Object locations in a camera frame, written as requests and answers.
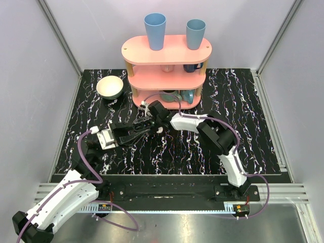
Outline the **white earbuds charging case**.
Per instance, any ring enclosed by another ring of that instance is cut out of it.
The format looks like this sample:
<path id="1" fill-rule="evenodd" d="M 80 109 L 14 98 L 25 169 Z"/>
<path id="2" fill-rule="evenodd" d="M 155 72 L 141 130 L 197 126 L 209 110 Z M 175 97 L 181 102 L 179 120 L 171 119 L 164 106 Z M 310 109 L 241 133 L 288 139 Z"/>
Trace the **white earbuds charging case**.
<path id="1" fill-rule="evenodd" d="M 157 134 L 161 134 L 163 132 L 163 127 L 159 127 L 156 131 Z"/>

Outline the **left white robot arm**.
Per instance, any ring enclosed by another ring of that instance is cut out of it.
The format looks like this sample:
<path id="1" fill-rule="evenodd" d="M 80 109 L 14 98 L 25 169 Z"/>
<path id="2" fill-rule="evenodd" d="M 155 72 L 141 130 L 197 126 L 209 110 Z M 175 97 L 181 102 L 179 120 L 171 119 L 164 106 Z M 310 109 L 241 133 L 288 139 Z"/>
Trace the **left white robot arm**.
<path id="1" fill-rule="evenodd" d="M 98 126 L 81 134 L 77 140 L 80 158 L 61 182 L 27 212 L 18 211 L 13 225 L 17 242 L 51 242 L 58 229 L 86 206 L 95 218 L 108 214 L 113 200 L 122 200 L 125 187 L 111 184 L 100 176 L 101 158 L 109 149 L 134 145 L 154 126 L 152 121 L 135 121 Z"/>

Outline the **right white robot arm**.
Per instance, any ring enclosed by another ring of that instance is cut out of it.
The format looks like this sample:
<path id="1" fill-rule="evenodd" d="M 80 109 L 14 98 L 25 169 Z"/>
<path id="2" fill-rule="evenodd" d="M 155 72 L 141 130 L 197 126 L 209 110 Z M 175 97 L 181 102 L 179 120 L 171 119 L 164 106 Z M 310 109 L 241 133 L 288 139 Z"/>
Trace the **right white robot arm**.
<path id="1" fill-rule="evenodd" d="M 224 166 L 231 197 L 239 201 L 248 195 L 251 183 L 238 157 L 239 136 L 229 124 L 214 114 L 193 115 L 180 111 L 171 114 L 157 100 L 149 105 L 146 104 L 145 111 L 155 118 L 160 127 L 199 133 L 199 138 L 217 155 Z"/>

